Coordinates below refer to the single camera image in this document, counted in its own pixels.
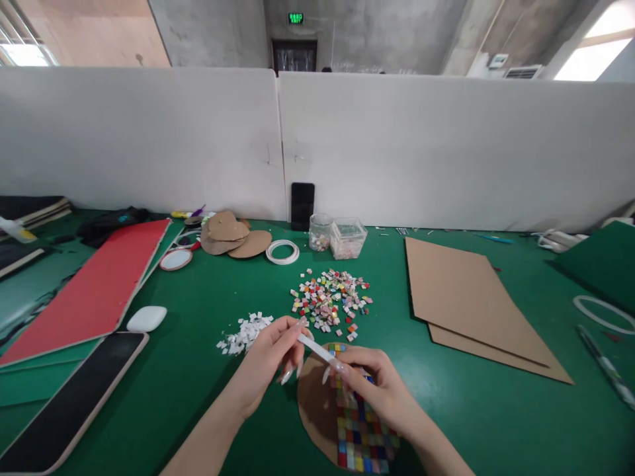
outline white partition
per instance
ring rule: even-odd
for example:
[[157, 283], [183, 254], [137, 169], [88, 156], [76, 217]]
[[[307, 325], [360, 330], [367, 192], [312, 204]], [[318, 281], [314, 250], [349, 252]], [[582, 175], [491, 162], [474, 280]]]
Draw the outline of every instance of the white partition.
[[287, 194], [365, 225], [577, 231], [635, 198], [635, 85], [280, 73]]
[[0, 194], [285, 219], [268, 69], [0, 68]]

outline white tape roll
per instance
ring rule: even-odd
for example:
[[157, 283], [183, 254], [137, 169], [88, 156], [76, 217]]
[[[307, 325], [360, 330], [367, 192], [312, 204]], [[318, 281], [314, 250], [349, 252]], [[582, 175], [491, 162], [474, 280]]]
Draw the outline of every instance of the white tape roll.
[[[616, 313], [618, 316], [623, 317], [624, 319], [626, 319], [626, 321], [631, 325], [633, 330], [631, 331], [629, 329], [622, 329], [621, 327], [617, 327], [617, 326], [614, 326], [613, 324], [609, 324], [608, 322], [603, 321], [598, 316], [593, 314], [590, 310], [588, 310], [586, 307], [584, 307], [584, 305], [581, 303], [581, 301], [590, 301], [590, 302], [594, 302], [596, 304], [599, 304], [602, 307], [606, 307], [607, 309], [609, 309], [609, 310], [613, 311], [614, 313]], [[608, 327], [612, 331], [619, 332], [619, 333], [626, 334], [626, 335], [635, 335], [635, 319], [633, 319], [631, 316], [629, 316], [625, 312], [622, 312], [617, 307], [612, 306], [609, 303], [605, 303], [604, 301], [601, 301], [601, 300], [596, 299], [596, 298], [591, 297], [591, 296], [575, 296], [573, 298], [573, 305], [576, 306], [580, 310], [580, 312], [582, 312], [589, 319], [594, 320], [598, 324], [602, 324], [604, 327]]]
[[[290, 246], [290, 247], [293, 248], [293, 253], [291, 253], [291, 256], [289, 256], [288, 258], [281, 258], [281, 259], [274, 258], [271, 253], [279, 246]], [[271, 243], [269, 245], [269, 248], [267, 248], [266, 255], [267, 255], [267, 258], [269, 259], [269, 261], [271, 261], [272, 263], [275, 263], [275, 264], [291, 264], [293, 262], [296, 262], [296, 260], [300, 257], [300, 249], [292, 241], [289, 241], [289, 240], [277, 240], [277, 241], [274, 241], [273, 243]]]

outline black phone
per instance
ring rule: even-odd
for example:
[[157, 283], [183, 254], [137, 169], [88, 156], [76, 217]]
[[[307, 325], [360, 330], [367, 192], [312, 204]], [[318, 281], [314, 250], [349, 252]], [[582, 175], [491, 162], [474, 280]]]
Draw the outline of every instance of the black phone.
[[316, 186], [311, 183], [293, 182], [291, 184], [291, 229], [308, 231], [309, 220], [313, 215], [313, 203]]
[[148, 341], [107, 336], [0, 456], [0, 475], [47, 475], [59, 468]]

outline red board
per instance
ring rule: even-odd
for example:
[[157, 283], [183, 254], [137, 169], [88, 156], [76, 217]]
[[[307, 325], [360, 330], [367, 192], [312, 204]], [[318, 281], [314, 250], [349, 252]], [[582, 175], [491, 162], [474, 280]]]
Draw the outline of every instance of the red board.
[[116, 231], [0, 358], [0, 367], [115, 331], [169, 224]]

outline green exit sign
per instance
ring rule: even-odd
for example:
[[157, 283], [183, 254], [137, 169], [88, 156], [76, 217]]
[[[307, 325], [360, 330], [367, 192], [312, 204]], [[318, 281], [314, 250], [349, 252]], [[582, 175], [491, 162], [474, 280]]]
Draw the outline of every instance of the green exit sign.
[[289, 13], [289, 24], [304, 24], [304, 13]]

